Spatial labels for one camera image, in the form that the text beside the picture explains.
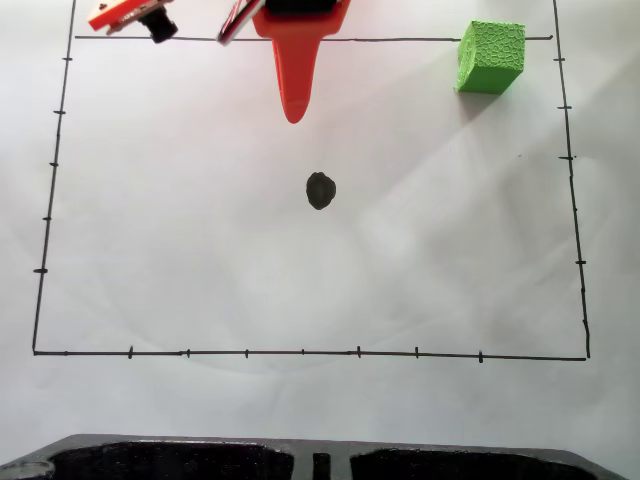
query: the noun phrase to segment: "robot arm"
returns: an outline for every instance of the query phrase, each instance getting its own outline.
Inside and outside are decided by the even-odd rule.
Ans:
[[[89,24],[94,30],[109,27],[107,35],[136,20],[151,32],[154,42],[171,38],[178,27],[167,17],[165,4],[172,0],[102,0]],[[218,35],[229,44],[253,19],[256,32],[270,38],[285,115],[298,123],[311,99],[313,73],[320,42],[338,33],[351,0],[237,0]]]

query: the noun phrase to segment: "black stain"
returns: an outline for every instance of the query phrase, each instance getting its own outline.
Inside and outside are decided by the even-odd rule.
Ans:
[[[316,210],[327,208],[336,197],[336,184],[324,173],[316,172],[307,181],[307,197]]]

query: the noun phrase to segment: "green foam block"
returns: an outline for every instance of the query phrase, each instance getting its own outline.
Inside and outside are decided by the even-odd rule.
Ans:
[[[524,70],[524,25],[469,25],[458,47],[459,92],[503,93]]]

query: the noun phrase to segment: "orange robot gripper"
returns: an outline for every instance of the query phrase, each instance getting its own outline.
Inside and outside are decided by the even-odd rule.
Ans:
[[[320,42],[340,31],[350,2],[336,3],[327,14],[280,17],[262,8],[253,17],[258,35],[272,40],[282,107],[291,123],[302,120],[309,106]]]

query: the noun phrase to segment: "white paper surface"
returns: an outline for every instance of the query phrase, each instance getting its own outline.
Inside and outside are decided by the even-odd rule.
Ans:
[[[212,37],[228,7],[169,9]],[[128,433],[561,448],[637,476],[637,2],[559,1],[593,338],[567,364],[32,357],[69,9],[0,6],[0,462]],[[339,36],[472,19],[555,35],[550,0],[354,0]],[[38,349],[584,356],[555,39],[499,98],[453,91],[457,45],[325,43],[293,126],[269,43],[74,40]]]

